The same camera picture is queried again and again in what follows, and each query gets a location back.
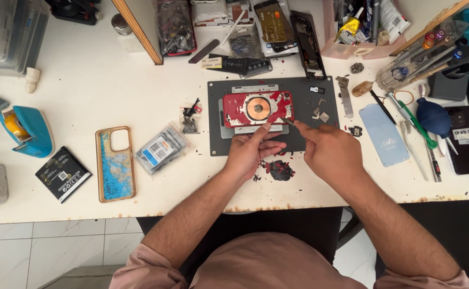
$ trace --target metal jar lid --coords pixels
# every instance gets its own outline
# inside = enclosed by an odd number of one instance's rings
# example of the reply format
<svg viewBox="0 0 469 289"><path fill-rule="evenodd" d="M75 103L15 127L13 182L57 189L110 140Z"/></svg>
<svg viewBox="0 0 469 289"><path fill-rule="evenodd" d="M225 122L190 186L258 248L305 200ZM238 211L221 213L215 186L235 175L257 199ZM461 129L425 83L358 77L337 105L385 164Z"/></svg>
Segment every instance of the metal jar lid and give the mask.
<svg viewBox="0 0 469 289"><path fill-rule="evenodd" d="M129 27L128 23L120 13L114 15L111 18L111 26L113 26L113 29L115 29L115 31L117 31L117 33L121 35L128 35L133 32L133 30L131 30L131 27Z"/></svg>

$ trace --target copper wireless charging coil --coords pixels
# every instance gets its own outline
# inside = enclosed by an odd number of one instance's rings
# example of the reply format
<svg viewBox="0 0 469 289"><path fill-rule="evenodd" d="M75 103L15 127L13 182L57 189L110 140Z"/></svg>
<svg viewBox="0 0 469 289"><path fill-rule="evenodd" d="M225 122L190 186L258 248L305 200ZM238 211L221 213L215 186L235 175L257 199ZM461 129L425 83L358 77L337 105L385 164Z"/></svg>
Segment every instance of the copper wireless charging coil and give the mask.
<svg viewBox="0 0 469 289"><path fill-rule="evenodd" d="M270 103L262 97L254 97L247 102L247 115L252 120L265 120L270 115Z"/></svg>

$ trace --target tape dispenser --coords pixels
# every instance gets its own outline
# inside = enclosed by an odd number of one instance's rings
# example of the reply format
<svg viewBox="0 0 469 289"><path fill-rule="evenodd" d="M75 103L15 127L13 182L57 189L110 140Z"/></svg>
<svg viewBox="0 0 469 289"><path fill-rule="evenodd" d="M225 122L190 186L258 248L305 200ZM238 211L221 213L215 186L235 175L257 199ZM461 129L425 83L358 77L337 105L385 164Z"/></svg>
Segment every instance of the tape dispenser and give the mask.
<svg viewBox="0 0 469 289"><path fill-rule="evenodd" d="M51 130L38 109L14 105L0 113L0 122L19 145L12 149L14 152L38 158L53 152Z"/></svg>

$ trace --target workbench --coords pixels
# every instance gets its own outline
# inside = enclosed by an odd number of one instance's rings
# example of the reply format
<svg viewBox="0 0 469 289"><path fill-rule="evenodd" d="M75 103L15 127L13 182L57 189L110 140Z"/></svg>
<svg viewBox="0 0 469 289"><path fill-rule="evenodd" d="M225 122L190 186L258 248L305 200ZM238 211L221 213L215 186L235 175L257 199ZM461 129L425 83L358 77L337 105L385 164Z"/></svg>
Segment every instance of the workbench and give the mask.
<svg viewBox="0 0 469 289"><path fill-rule="evenodd" d="M49 18L41 46L37 68L42 71L33 94L25 92L23 78L0 77L0 97L11 105L38 108L45 113L52 130L55 148L66 146L92 173L63 204L49 192L35 172L47 159L13 152L16 143L0 124L0 163L7 169L8 201L0 205L0 223L43 222L51 220L81 220L163 215L216 174L226 157L209 154L207 114L199 121L200 134L187 135L195 148L185 157L165 167L153 179L135 163L137 194L128 200L100 203L98 200L97 155L95 132L103 128L131 128L133 151L158 133L168 122L178 121L179 105L200 98L207 107L207 82L238 79L236 74L201 69L188 64L189 57L166 58L163 66L155 66L147 53L128 54L117 42L110 25L117 13L109 1L101 3L104 20L95 26ZM197 33L199 49L212 39ZM328 75L350 74L348 89L364 80L373 81L376 72L392 58L360 61L324 58ZM363 72L353 75L350 66L365 65ZM259 78L303 77L298 55L272 60L272 72ZM409 90L418 95L418 83ZM377 85L375 92L384 93ZM335 82L336 95L339 87ZM385 168L376 153L359 110L374 103L370 94L351 97L354 118L344 115L341 99L337 98L340 127L363 127L361 142L364 166L381 188L399 203L435 200L469 200L469 175L458 176L450 170L447 158L435 150L441 169L442 182L434 182L424 141L413 132L412 145L420 155L430 176L425 181L411 157L408 161ZM391 101L385 106L397 122L403 120ZM415 112L416 102L409 105ZM296 171L289 181L274 181L265 169L257 173L263 178L247 181L236 193L225 211L277 210L291 208L345 206L346 202L324 181L315 176L303 160L303 153L268 157L266 161L282 159Z"/></svg>

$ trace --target green screwdriver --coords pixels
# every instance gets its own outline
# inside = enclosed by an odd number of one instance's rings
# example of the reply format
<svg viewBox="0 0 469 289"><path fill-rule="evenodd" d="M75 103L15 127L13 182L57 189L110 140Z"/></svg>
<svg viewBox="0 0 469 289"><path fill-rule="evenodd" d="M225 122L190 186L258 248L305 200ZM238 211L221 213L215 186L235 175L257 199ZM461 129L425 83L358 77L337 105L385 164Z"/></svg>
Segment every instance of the green screwdriver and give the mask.
<svg viewBox="0 0 469 289"><path fill-rule="evenodd" d="M391 98L393 102L395 102L395 104L398 107L398 111L400 111L400 114L402 114L402 116L404 116L406 120L411 122L411 124L413 124L413 126L418 130L418 132L425 138L425 141L427 142L427 147L430 148L431 150L437 148L438 143L429 137L429 135L424 130L424 128L420 125L416 117L405 106L404 102L402 102L401 100L397 101L395 97L393 96L393 92L387 93L386 96Z"/></svg>

